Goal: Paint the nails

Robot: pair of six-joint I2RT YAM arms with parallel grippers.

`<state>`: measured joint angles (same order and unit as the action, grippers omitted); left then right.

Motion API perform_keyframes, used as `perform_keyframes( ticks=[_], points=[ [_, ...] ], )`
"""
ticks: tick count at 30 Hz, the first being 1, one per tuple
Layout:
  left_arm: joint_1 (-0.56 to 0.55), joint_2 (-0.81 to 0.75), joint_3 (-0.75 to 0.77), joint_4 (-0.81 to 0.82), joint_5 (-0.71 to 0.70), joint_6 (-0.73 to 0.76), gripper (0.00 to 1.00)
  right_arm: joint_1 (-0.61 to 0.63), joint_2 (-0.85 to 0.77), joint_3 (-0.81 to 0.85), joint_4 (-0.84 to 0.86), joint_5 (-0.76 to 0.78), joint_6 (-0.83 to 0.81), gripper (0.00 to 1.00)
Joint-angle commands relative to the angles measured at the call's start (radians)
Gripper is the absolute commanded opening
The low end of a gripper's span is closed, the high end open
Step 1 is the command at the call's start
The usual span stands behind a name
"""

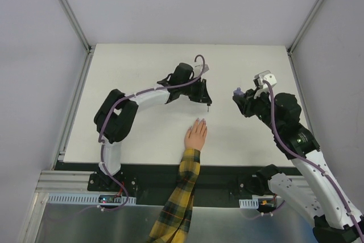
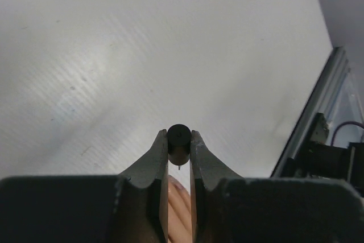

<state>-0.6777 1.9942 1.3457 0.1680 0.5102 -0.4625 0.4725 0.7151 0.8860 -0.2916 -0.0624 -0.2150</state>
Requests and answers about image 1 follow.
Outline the purple nail polish bottle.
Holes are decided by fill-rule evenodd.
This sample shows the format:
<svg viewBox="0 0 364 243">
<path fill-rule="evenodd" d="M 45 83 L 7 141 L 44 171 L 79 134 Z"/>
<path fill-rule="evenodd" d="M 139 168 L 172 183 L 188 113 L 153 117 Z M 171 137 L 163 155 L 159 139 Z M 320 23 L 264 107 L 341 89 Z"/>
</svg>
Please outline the purple nail polish bottle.
<svg viewBox="0 0 364 243">
<path fill-rule="evenodd" d="M 244 93 L 242 92 L 241 88 L 238 87 L 236 90 L 233 91 L 233 96 L 244 96 Z"/>
</svg>

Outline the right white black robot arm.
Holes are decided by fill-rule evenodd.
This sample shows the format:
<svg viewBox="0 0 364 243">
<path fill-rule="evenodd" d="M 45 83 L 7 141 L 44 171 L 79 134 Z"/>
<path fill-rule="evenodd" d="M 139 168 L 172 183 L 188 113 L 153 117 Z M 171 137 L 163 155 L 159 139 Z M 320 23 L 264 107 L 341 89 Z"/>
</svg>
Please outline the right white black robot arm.
<svg viewBox="0 0 364 243">
<path fill-rule="evenodd" d="M 312 227 L 317 242 L 362 242 L 363 213 L 334 179 L 314 135 L 300 123 L 301 106 L 295 95 L 279 93 L 273 99 L 259 90 L 233 92 L 233 101 L 246 118 L 256 116 L 274 135 L 278 149 L 299 170 L 312 194 L 292 182 L 273 164 L 257 173 L 262 194 L 283 198 Z"/>
</svg>

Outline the mannequin hand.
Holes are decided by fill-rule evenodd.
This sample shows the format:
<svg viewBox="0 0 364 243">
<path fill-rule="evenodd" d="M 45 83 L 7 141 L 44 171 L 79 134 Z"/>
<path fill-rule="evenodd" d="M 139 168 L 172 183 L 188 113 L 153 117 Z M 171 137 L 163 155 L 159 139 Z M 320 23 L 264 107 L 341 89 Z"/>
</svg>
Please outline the mannequin hand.
<svg viewBox="0 0 364 243">
<path fill-rule="evenodd" d="M 206 125 L 206 120 L 195 120 L 193 125 L 186 132 L 184 138 L 185 148 L 201 151 L 205 144 L 207 132 L 208 129 Z"/>
</svg>

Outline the yellow plaid sleeve forearm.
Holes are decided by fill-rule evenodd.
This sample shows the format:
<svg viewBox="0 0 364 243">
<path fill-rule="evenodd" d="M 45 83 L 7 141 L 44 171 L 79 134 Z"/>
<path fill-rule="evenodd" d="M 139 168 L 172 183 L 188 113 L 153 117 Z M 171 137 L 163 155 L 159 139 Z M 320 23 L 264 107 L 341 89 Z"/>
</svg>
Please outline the yellow plaid sleeve forearm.
<svg viewBox="0 0 364 243">
<path fill-rule="evenodd" d="M 191 225 L 200 151 L 186 149 L 179 164 L 176 187 L 160 211 L 148 242 L 185 242 Z"/>
</svg>

